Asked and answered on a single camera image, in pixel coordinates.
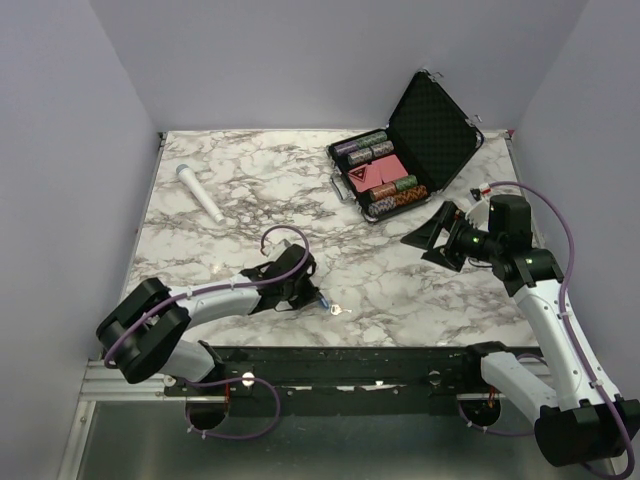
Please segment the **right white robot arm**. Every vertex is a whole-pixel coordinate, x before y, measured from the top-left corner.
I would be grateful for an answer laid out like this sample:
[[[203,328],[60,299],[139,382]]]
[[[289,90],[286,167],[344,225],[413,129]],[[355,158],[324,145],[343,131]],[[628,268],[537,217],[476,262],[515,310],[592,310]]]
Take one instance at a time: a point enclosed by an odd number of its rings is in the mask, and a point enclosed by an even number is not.
[[[504,394],[532,424],[541,453],[555,467],[631,457],[639,402],[624,399],[597,361],[573,315],[564,272],[549,250],[533,245],[529,203],[501,194],[486,205],[487,230],[446,201],[401,241],[452,271],[467,259],[489,264],[528,320],[552,382],[528,371],[505,346],[488,342],[471,346],[471,360],[459,370],[462,384]]]

